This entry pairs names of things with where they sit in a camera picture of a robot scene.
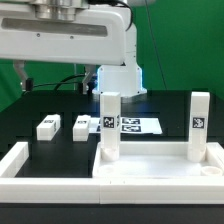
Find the white block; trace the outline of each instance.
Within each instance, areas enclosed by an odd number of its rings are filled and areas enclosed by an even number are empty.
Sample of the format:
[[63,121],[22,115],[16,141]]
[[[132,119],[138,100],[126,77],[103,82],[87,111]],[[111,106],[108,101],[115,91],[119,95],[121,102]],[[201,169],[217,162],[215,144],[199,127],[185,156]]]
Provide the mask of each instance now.
[[210,94],[193,92],[191,95],[188,159],[205,160]]
[[0,178],[1,203],[98,204],[100,183],[88,178]]
[[91,117],[88,115],[78,116],[73,127],[73,141],[87,141]]
[[119,158],[121,97],[117,92],[100,96],[101,156],[105,161]]
[[28,157],[28,143],[17,142],[0,162],[0,177],[15,177]]
[[58,114],[48,115],[37,126],[37,140],[51,141],[61,127],[61,117]]

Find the green backdrop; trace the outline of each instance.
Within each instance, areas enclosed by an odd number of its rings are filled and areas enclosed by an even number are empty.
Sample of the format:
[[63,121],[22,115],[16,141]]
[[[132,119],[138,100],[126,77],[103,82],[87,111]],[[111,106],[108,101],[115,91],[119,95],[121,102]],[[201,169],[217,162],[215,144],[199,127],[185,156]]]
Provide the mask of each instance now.
[[[224,1],[157,0],[149,10],[168,90],[208,89],[224,98]],[[136,8],[134,12],[144,87],[163,90],[146,8]],[[35,83],[46,83],[73,74],[73,68],[72,64],[29,62],[26,70]],[[1,60],[0,111],[20,95],[12,61]]]

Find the black tabletop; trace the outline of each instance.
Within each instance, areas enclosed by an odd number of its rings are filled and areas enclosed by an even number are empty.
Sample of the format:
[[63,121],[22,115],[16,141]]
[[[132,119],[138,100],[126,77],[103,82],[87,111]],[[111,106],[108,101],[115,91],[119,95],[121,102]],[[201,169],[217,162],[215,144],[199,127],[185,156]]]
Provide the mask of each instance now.
[[[121,116],[159,118],[163,134],[122,134],[123,141],[187,141],[190,92],[148,92],[147,99],[121,105]],[[224,144],[224,101],[211,95],[208,141]],[[49,114],[61,115],[51,142],[37,141],[36,126]],[[73,91],[27,93],[0,113],[0,152],[28,141],[30,158],[17,177],[91,178],[99,134],[73,142],[78,115],[99,117],[99,101]],[[0,204],[1,223],[222,223],[222,205],[50,205]]]

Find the white foam block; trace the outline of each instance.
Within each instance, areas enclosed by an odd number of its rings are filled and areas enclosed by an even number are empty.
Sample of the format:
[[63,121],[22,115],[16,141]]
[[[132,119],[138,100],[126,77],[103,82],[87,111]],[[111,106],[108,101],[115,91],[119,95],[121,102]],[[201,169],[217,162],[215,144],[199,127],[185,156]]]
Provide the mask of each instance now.
[[117,92],[100,96],[100,127],[102,158],[115,161],[119,158],[121,97]]
[[73,127],[73,141],[87,141],[91,117],[88,115],[78,116]]
[[209,101],[207,92],[191,95],[188,159],[192,162],[205,160]]
[[17,142],[0,162],[0,177],[15,177],[28,157],[28,143]]
[[37,126],[37,140],[39,141],[51,141],[54,135],[61,127],[61,117],[58,114],[48,115]]

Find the white cuboid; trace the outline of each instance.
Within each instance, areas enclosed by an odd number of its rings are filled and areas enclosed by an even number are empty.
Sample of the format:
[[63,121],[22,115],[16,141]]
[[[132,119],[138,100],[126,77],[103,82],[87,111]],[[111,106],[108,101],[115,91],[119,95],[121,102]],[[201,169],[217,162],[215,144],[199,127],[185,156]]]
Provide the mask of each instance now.
[[117,92],[100,95],[100,127],[102,158],[119,159],[121,96]]
[[205,160],[210,94],[192,92],[188,159],[192,162]]

